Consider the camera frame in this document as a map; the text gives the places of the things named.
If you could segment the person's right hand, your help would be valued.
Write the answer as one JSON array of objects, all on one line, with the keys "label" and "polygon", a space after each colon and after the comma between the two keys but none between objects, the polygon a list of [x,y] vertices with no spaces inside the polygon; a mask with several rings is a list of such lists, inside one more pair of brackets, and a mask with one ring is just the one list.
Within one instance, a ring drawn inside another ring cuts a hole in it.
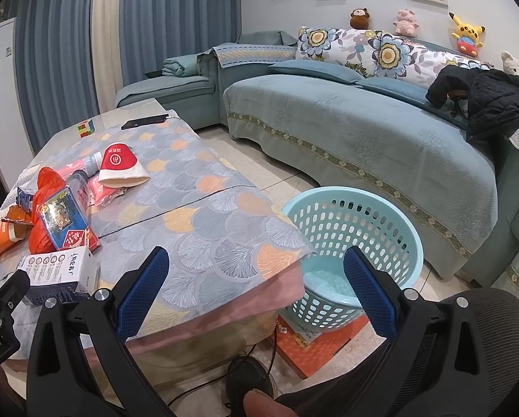
[{"label": "person's right hand", "polygon": [[245,394],[243,408],[247,417],[297,417],[292,409],[259,390],[251,390]]}]

